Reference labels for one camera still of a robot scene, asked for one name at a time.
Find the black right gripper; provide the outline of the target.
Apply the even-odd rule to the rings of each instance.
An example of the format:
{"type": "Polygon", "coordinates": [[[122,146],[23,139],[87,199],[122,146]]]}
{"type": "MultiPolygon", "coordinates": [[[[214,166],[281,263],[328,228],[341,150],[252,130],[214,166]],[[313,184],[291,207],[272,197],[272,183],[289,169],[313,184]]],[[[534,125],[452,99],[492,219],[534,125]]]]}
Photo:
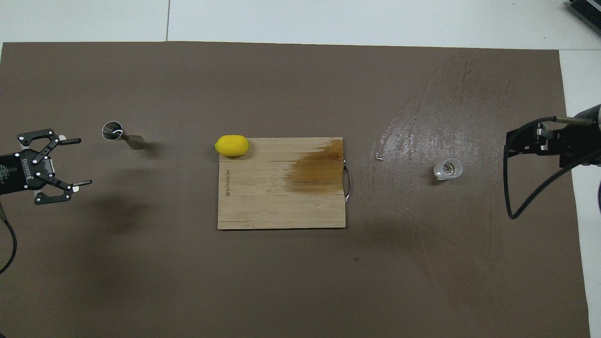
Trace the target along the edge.
{"type": "Polygon", "coordinates": [[[507,134],[508,154],[536,154],[537,152],[559,152],[559,167],[571,163],[601,149],[599,124],[590,126],[568,125],[562,129],[549,129],[539,123],[535,133],[520,133],[513,137],[507,134]]]}

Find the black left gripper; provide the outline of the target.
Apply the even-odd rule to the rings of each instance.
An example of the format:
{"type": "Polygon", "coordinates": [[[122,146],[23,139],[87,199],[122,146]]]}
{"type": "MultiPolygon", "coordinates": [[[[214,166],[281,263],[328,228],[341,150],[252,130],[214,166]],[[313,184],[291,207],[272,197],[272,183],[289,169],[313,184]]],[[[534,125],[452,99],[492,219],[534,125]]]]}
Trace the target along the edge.
{"type": "Polygon", "coordinates": [[[54,177],[55,170],[50,152],[58,146],[68,146],[82,142],[80,138],[67,139],[55,133],[53,129],[41,129],[34,132],[19,133],[17,141],[22,151],[0,157],[0,190],[24,191],[33,190],[36,205],[47,205],[71,201],[81,186],[92,184],[92,180],[66,183],[54,177]],[[31,148],[34,141],[47,139],[48,143],[41,150],[31,148]],[[47,195],[42,190],[45,186],[62,190],[60,195],[47,195]]]}

